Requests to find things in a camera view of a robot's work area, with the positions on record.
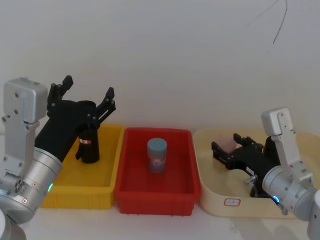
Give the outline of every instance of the white table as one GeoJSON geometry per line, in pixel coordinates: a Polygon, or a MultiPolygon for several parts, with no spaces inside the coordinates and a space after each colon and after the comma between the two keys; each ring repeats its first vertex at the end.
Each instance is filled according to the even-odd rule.
{"type": "Polygon", "coordinates": [[[39,209],[24,224],[28,240],[308,240],[296,219],[215,217],[195,206],[192,216],[128,215],[110,210],[39,209]]]}

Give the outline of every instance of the yellow bin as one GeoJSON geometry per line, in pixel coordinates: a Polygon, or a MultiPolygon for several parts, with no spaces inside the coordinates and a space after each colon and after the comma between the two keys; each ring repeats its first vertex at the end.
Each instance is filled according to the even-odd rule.
{"type": "Polygon", "coordinates": [[[62,170],[43,208],[110,209],[114,202],[114,188],[125,128],[102,124],[98,130],[100,160],[85,164],[75,155],[76,140],[62,164],[62,170]]]}

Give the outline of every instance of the black cylinder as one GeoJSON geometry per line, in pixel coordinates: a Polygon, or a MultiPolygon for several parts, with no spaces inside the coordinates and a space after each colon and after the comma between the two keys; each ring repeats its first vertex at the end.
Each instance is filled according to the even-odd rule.
{"type": "Polygon", "coordinates": [[[100,158],[98,130],[84,130],[79,134],[79,149],[75,155],[76,159],[85,164],[96,163],[100,158]]]}

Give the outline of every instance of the blue led light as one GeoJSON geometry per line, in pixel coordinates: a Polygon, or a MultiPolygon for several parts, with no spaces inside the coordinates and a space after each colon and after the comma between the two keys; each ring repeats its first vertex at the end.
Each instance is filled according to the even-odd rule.
{"type": "Polygon", "coordinates": [[[277,196],[273,196],[272,197],[277,203],[280,203],[280,200],[279,200],[279,198],[277,197],[277,196]]]}
{"type": "Polygon", "coordinates": [[[51,185],[50,185],[49,188],[48,188],[48,192],[50,192],[50,190],[52,189],[53,186],[54,186],[54,184],[51,183],[51,185]]]}

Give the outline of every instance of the white label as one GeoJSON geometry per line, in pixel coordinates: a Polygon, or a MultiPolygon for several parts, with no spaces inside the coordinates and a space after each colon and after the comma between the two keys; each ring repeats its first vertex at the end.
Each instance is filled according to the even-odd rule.
{"type": "Polygon", "coordinates": [[[247,171],[248,173],[250,173],[252,176],[255,175],[255,172],[252,171],[252,170],[251,170],[250,168],[248,168],[248,167],[246,167],[246,171],[247,171]]]}
{"type": "Polygon", "coordinates": [[[79,142],[82,144],[91,144],[91,140],[83,140],[81,138],[79,138],[79,142]]]}
{"type": "Polygon", "coordinates": [[[238,207],[241,203],[240,199],[237,198],[226,198],[224,200],[224,205],[225,206],[232,206],[232,207],[238,207]]]}

